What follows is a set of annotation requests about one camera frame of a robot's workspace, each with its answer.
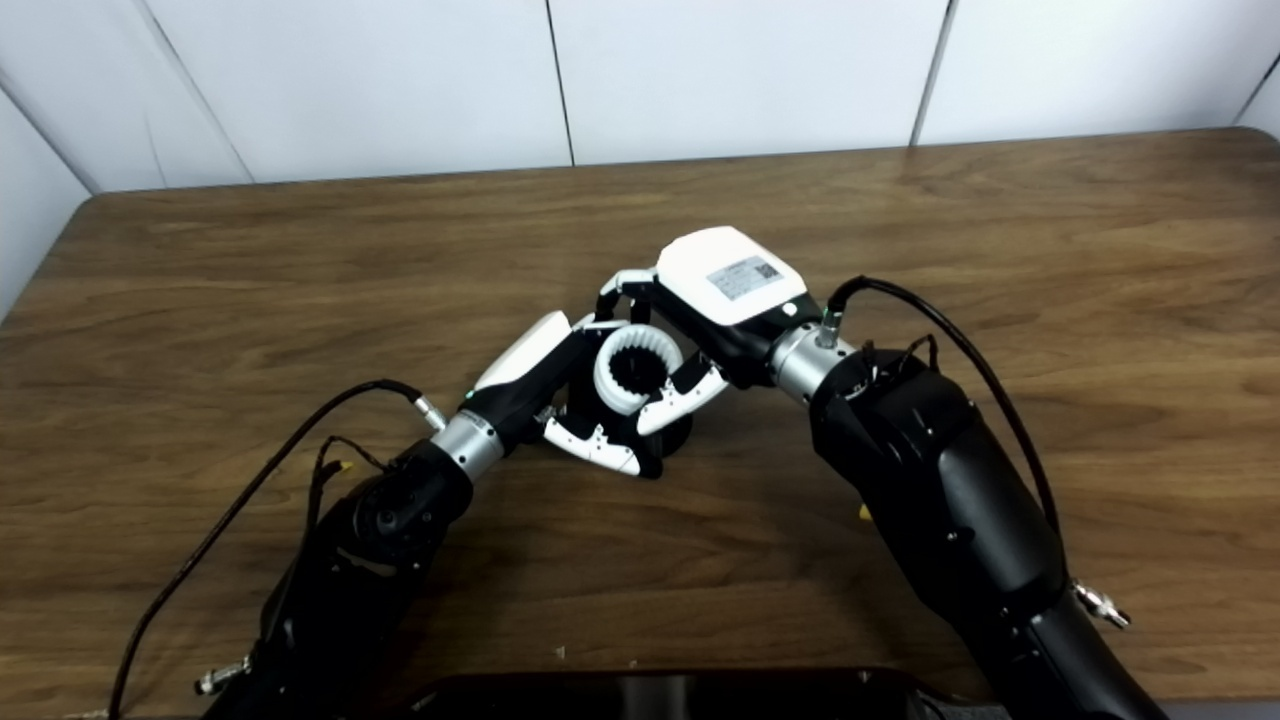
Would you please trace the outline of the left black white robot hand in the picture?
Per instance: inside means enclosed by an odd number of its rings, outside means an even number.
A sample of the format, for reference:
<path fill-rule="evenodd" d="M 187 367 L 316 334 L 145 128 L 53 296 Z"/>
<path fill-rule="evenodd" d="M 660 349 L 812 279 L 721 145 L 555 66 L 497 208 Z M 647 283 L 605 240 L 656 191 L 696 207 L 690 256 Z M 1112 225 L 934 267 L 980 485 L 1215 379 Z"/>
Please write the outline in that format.
<path fill-rule="evenodd" d="M 660 456 L 625 423 L 612 427 L 594 382 L 605 341 L 627 324 L 588 316 L 577 325 L 563 311 L 535 322 L 480 377 L 460 411 L 481 427 L 502 457 L 544 439 L 563 452 L 611 471 L 657 479 Z"/>

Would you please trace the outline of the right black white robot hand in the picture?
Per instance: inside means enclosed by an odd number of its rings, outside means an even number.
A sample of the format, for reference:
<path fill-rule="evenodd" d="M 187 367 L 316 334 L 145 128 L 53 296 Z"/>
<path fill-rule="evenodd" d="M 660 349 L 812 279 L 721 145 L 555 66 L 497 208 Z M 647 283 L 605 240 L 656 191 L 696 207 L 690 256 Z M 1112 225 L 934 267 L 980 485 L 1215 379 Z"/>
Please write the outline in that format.
<path fill-rule="evenodd" d="M 612 319 L 622 297 L 658 313 L 696 348 L 634 414 L 640 436 L 695 413 L 728 386 L 778 386 L 783 346 L 814 331 L 822 315 L 799 272 L 731 225 L 678 237 L 650 269 L 617 272 L 602 286 L 593 320 Z"/>

